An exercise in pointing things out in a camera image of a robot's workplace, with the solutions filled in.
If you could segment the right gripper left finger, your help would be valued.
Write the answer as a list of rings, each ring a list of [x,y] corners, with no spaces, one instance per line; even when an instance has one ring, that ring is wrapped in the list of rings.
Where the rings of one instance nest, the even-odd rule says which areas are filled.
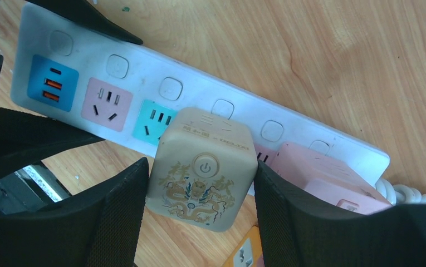
[[[138,160],[35,212],[0,216],[0,266],[134,266],[149,183]]]

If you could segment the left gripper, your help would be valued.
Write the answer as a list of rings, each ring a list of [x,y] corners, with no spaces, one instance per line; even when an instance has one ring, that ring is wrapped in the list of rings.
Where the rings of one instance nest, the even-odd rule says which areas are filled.
[[[85,0],[29,0],[90,30],[125,42],[143,40],[106,18]],[[0,54],[0,74],[3,56]],[[0,108],[0,179],[45,158],[102,141],[102,138],[47,117]]]

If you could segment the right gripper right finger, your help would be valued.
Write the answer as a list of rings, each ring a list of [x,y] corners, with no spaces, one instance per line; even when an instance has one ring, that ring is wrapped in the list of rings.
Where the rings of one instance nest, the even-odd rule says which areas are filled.
[[[426,266],[426,205],[358,214],[314,197],[263,162],[254,190],[265,266]]]

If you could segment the light pink cube plug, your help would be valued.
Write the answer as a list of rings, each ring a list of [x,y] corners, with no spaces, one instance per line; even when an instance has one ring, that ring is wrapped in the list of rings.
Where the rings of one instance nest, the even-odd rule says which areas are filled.
[[[372,214],[392,204],[343,161],[286,142],[270,167],[280,177],[331,205]]]

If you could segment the white long power strip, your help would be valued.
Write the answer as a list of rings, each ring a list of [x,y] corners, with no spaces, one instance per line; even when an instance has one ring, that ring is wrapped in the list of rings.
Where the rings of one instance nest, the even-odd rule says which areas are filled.
[[[267,164],[285,142],[341,160],[372,185],[390,164],[356,137],[32,3],[22,8],[11,99],[148,156],[178,111],[197,107],[246,124]]]

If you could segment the beige cube plug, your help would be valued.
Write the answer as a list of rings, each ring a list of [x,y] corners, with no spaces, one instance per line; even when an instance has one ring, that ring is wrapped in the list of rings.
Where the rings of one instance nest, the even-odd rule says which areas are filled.
[[[146,207],[210,231],[228,230],[258,168],[248,126],[186,107],[162,134]]]

